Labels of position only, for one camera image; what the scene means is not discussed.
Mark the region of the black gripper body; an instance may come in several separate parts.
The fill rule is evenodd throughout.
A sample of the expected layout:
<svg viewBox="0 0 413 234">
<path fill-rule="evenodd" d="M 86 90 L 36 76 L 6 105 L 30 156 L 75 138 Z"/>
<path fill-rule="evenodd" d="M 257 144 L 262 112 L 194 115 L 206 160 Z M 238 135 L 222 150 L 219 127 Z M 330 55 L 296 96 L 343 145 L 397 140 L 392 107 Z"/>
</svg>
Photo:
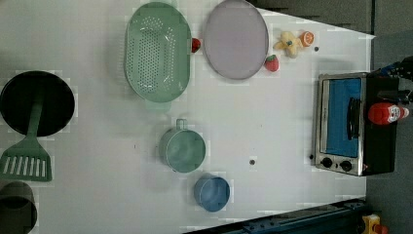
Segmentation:
<svg viewBox="0 0 413 234">
<path fill-rule="evenodd" d="M 373 72 L 380 78 L 395 78 L 413 80 L 413 57 L 404 58 L 402 61 L 394 62 Z"/>
</svg>

